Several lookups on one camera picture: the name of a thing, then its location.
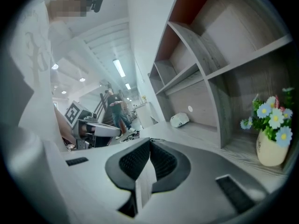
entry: jeans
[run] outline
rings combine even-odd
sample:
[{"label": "jeans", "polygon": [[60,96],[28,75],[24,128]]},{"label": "jeans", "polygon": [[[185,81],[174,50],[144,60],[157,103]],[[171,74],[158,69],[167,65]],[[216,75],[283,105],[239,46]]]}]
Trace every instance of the jeans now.
[{"label": "jeans", "polygon": [[127,117],[124,115],[124,113],[122,111],[119,113],[112,113],[112,118],[113,118],[113,123],[114,123],[115,127],[120,129],[119,119],[122,119],[122,121],[125,123],[126,127],[128,129],[131,128],[131,125],[130,125]]}]

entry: rectangular ceiling light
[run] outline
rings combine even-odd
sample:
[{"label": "rectangular ceiling light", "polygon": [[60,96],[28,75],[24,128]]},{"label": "rectangular ceiling light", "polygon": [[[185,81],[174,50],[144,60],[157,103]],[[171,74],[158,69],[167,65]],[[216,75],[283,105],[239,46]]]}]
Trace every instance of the rectangular ceiling light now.
[{"label": "rectangular ceiling light", "polygon": [[125,77],[125,73],[123,72],[123,69],[121,67],[120,60],[113,60],[113,63],[115,67],[117,68],[118,73],[120,74],[121,77]]},{"label": "rectangular ceiling light", "polygon": [[130,87],[130,85],[128,83],[126,83],[126,87],[127,87],[128,90],[131,89],[131,87]]}]

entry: person wearing black t-shirt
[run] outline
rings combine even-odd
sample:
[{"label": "person wearing black t-shirt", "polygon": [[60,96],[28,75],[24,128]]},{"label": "person wearing black t-shirt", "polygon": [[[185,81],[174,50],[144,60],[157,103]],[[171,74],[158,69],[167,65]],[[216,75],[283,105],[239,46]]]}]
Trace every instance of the person wearing black t-shirt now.
[{"label": "person wearing black t-shirt", "polygon": [[126,127],[128,128],[129,132],[135,132],[135,129],[131,127],[127,117],[122,112],[121,103],[123,101],[121,100],[120,96],[113,94],[112,89],[106,90],[105,93],[108,93],[109,95],[107,103],[111,108],[113,123],[115,127],[120,129],[119,120],[122,119],[122,121],[125,123]]}]

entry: white vase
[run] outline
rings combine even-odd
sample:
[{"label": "white vase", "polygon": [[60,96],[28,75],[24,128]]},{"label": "white vase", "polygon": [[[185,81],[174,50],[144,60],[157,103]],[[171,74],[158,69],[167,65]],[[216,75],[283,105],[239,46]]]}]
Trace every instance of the white vase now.
[{"label": "white vase", "polygon": [[289,146],[281,147],[269,140],[264,132],[260,131],[256,140],[257,157],[264,166],[272,167],[282,164],[285,160]]}]

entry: person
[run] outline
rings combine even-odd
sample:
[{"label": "person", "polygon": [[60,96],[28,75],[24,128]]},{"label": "person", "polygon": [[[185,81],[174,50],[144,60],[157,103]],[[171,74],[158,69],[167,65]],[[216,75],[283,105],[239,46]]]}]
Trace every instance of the person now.
[{"label": "person", "polygon": [[22,112],[19,111],[18,120],[10,124],[29,129],[42,140],[55,142],[60,151],[65,151],[61,136],[72,143],[76,139],[71,134],[71,127],[52,103],[50,70],[54,61],[48,32],[53,22],[86,16],[93,1],[49,0],[45,4],[44,0],[30,0],[12,23],[14,27],[7,40],[9,65],[18,68],[26,84],[18,92],[28,94],[28,98],[21,100]]},{"label": "person", "polygon": [[113,123],[115,127],[120,129],[119,120],[122,119],[122,121],[125,123],[126,127],[128,128],[129,132],[135,132],[135,129],[133,129],[127,119],[127,117],[124,115],[121,103],[123,102],[119,95],[113,94],[112,89],[108,89],[105,91],[105,93],[108,93],[109,97],[107,99],[107,104],[110,106],[112,111],[112,118]]}]

